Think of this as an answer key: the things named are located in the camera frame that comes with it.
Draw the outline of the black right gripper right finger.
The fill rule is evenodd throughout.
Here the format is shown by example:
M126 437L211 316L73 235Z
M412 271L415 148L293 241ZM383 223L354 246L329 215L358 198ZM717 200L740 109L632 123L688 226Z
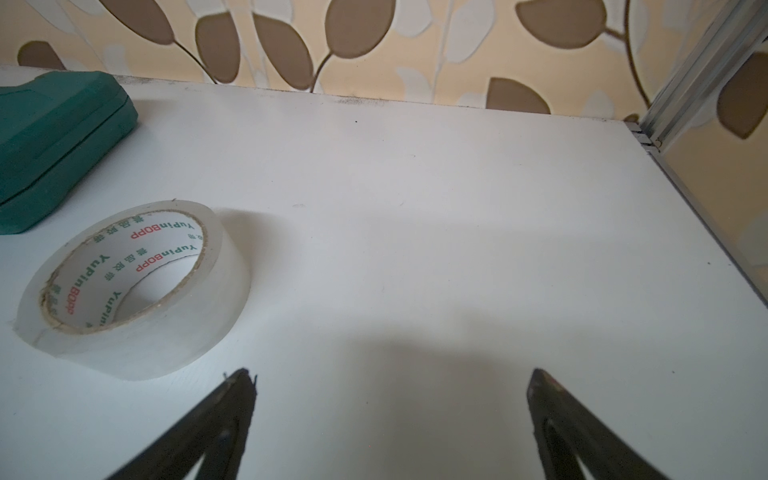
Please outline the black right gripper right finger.
M547 371L533 370L527 402L547 479L664 479Z

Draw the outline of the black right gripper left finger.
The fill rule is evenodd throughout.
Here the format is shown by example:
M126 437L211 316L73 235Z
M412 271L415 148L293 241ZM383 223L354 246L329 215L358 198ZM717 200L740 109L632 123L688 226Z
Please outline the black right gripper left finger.
M256 405L256 378L246 369L227 377L113 479L235 479Z

